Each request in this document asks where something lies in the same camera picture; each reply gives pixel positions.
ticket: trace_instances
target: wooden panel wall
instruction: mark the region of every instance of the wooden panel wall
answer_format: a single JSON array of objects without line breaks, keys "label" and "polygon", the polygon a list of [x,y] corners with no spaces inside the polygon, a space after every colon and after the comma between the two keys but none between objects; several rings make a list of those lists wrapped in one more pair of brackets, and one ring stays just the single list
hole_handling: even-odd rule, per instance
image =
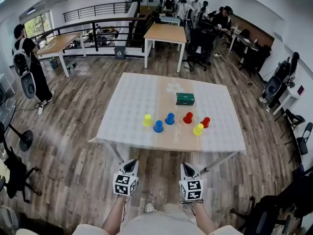
[{"label": "wooden panel wall", "polygon": [[239,26],[238,26],[239,30],[248,29],[250,31],[250,38],[252,40],[258,39],[259,45],[261,45],[261,46],[268,45],[268,46],[272,47],[273,42],[274,42],[274,38],[272,36],[270,36],[269,34],[267,34],[265,31],[261,30],[260,28],[258,28],[254,24],[252,24],[252,23],[246,21],[245,19],[238,17],[236,15],[232,15],[231,19],[233,21],[233,25],[236,23],[239,24]]}]

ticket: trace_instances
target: wooden floor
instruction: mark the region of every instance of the wooden floor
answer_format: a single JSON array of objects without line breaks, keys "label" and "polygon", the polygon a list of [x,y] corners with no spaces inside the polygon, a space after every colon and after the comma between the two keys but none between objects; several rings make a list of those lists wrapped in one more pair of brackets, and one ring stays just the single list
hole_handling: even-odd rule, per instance
[{"label": "wooden floor", "polygon": [[[88,223],[101,227],[115,199],[112,178],[118,164],[104,145],[88,143],[95,137],[110,97],[123,72],[181,77],[222,84],[228,87],[246,143],[246,155],[238,154],[219,168],[203,176],[204,204],[217,226],[226,224],[238,228],[243,221],[229,213],[231,208],[245,212],[250,196],[257,201],[268,194],[280,193],[291,182],[291,171],[296,164],[288,164],[290,146],[284,146],[287,135],[282,119],[265,111],[258,101],[260,92],[248,86],[245,79],[234,72],[221,59],[214,59],[204,72],[195,68],[193,73],[181,68],[176,73],[179,52],[159,44],[144,69],[143,58],[115,60],[112,57],[77,57],[77,66],[70,78],[61,67],[53,70],[48,61],[42,65],[50,89],[55,91],[33,129],[34,142],[30,150],[19,150],[18,137],[7,131],[7,143],[21,154],[28,168],[37,166],[30,182],[43,192],[42,196],[29,193],[31,204],[23,202],[19,194],[9,199],[3,190],[0,199],[16,211],[30,218],[40,218],[64,228],[71,234],[76,226]],[[219,52],[235,60],[226,49]],[[17,109],[31,109],[34,100],[26,99],[19,86],[14,98]],[[37,111],[17,111],[12,125],[21,132],[33,127],[38,120]],[[152,202],[158,210],[165,203],[179,203],[179,165],[186,161],[203,168],[216,156],[204,153],[184,153],[133,149],[131,157],[139,159],[139,186],[127,205],[123,226],[144,212]]]}]

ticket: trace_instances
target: yellow cup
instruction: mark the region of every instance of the yellow cup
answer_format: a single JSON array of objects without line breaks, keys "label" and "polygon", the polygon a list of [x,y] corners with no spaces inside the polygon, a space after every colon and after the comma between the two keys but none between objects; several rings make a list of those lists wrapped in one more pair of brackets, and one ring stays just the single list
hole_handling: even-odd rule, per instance
[{"label": "yellow cup", "polygon": [[202,131],[203,131],[203,124],[198,124],[195,128],[194,128],[194,134],[197,135],[197,136],[200,136],[202,135]]},{"label": "yellow cup", "polygon": [[149,127],[149,126],[152,126],[153,125],[153,121],[152,121],[152,118],[151,118],[151,115],[150,114],[146,114],[145,115],[145,119],[143,120],[143,123],[142,123],[144,126],[146,127]]}]

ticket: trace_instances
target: red cup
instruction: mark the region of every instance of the red cup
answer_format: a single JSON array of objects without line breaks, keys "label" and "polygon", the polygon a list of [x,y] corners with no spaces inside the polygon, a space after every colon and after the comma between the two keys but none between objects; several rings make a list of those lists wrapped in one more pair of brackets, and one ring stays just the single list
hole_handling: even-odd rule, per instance
[{"label": "red cup", "polygon": [[192,122],[192,116],[193,116],[192,112],[188,112],[186,114],[186,116],[183,118],[184,122],[188,123],[188,124],[191,123]]},{"label": "red cup", "polygon": [[205,118],[201,121],[201,124],[203,124],[203,127],[204,127],[204,128],[207,128],[207,127],[209,127],[210,121],[211,121],[211,119],[210,119],[209,117],[205,117]]}]

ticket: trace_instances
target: black shirt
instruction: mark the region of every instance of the black shirt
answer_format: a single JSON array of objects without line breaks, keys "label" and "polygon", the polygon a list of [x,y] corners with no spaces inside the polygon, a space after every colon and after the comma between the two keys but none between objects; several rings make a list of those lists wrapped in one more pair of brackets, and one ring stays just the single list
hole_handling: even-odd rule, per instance
[{"label": "black shirt", "polygon": [[[21,40],[17,40],[14,44],[14,47],[16,49],[19,49],[20,47],[20,41]],[[32,68],[35,64],[38,64],[40,65],[40,62],[39,60],[37,59],[37,57],[35,56],[35,54],[32,52],[32,50],[36,47],[35,43],[29,39],[29,38],[26,38],[24,40],[24,43],[23,43],[23,46],[22,48],[25,50],[25,53],[27,56],[30,56],[30,60],[31,60],[31,65],[30,67]]]},{"label": "black shirt", "polygon": [[228,17],[223,17],[222,12],[220,11],[216,14],[217,11],[213,11],[212,13],[208,14],[210,18],[213,18],[212,24],[218,25],[220,24],[222,28],[230,30],[231,27],[231,20],[228,22]]}]

